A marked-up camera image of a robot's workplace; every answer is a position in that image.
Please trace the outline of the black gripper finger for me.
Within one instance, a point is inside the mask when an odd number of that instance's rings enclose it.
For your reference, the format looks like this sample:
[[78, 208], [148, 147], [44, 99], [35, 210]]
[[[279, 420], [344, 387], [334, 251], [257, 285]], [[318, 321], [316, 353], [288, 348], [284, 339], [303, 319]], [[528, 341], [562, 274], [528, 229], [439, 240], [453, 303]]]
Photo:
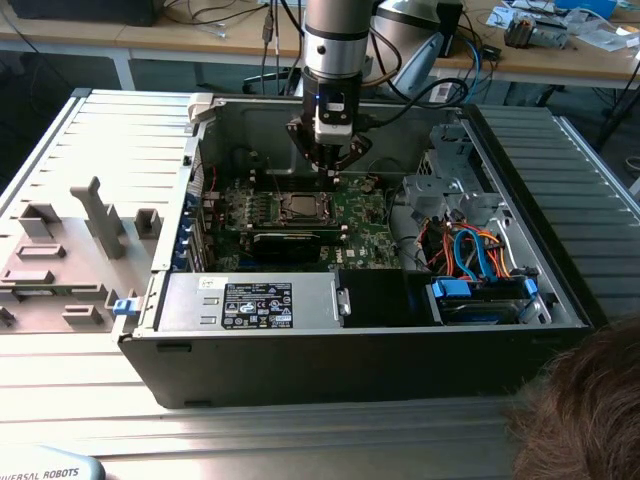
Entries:
[[306, 126], [300, 117], [289, 121], [286, 124], [286, 131], [302, 158], [316, 173], [318, 187], [330, 189], [329, 154], [331, 148], [317, 143], [312, 128]]
[[334, 190], [340, 183], [340, 173], [360, 160], [372, 148], [373, 142], [363, 134], [355, 134], [347, 151], [341, 153], [340, 146], [332, 146], [329, 157], [329, 188]]

